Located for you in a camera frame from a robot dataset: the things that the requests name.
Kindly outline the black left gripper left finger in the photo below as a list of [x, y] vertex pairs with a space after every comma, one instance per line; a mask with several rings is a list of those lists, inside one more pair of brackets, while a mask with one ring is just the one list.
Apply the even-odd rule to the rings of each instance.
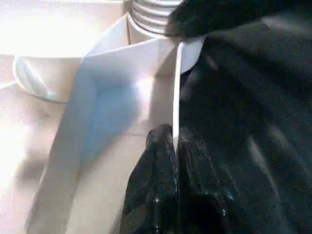
[[131, 172], [124, 199], [123, 234], [175, 234], [178, 230], [179, 169], [172, 127], [162, 124], [147, 135]]

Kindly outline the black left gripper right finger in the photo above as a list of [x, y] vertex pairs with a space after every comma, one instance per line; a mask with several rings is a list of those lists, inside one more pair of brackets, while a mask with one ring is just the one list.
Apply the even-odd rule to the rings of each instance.
[[182, 127], [177, 155], [180, 218], [185, 234], [242, 234], [244, 224], [231, 205], [201, 135]]

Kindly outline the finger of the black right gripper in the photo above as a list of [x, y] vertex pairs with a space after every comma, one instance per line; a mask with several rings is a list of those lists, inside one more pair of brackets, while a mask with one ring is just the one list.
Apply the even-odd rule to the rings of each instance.
[[169, 15], [165, 35], [202, 36], [246, 24], [267, 12], [266, 0], [184, 0]]

